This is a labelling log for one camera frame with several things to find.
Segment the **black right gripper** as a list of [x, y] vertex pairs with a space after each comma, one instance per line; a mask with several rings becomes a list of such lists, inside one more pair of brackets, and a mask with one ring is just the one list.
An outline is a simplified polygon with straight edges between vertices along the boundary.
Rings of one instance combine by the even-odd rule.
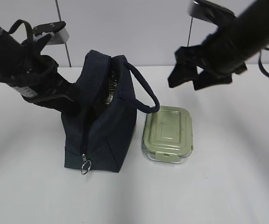
[[[175, 59], [175, 67], [168, 77], [170, 88], [190, 81], [193, 81], [195, 91], [230, 84], [231, 74], [241, 74], [247, 70], [247, 32], [217, 30], [200, 45], [179, 47], [175, 52]], [[198, 78], [197, 67], [204, 70]]]

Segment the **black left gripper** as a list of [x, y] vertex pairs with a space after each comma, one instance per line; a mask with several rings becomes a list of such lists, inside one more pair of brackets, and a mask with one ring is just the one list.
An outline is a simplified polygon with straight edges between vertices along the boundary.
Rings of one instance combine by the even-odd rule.
[[41, 107], [55, 107], [58, 111], [77, 116], [81, 110], [78, 102], [79, 88], [65, 80], [58, 72], [58, 64], [48, 55], [41, 55], [42, 47], [35, 44], [32, 51], [26, 49], [27, 67], [17, 75], [17, 83], [10, 86], [19, 92], [23, 99]]

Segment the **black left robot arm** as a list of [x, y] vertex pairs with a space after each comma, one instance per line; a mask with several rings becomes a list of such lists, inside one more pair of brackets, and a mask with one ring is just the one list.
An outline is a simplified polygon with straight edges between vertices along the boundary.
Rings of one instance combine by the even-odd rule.
[[69, 35], [64, 21], [35, 27], [17, 20], [8, 31], [0, 27], [0, 83], [16, 90], [28, 103], [76, 116], [81, 110], [79, 88], [62, 77], [58, 63], [41, 52], [64, 44]]

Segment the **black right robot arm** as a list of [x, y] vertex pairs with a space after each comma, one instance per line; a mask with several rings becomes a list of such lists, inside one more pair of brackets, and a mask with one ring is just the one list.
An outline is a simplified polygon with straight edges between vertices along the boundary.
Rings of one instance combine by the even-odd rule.
[[[247, 70], [245, 62], [269, 45], [269, 0], [254, 1], [243, 13], [207, 0], [193, 0], [188, 7], [192, 18], [217, 26], [196, 46], [181, 46], [175, 52], [176, 65], [168, 77], [170, 88], [191, 81], [194, 90], [219, 84], [230, 84], [232, 74]], [[269, 78], [261, 60], [258, 66]]]

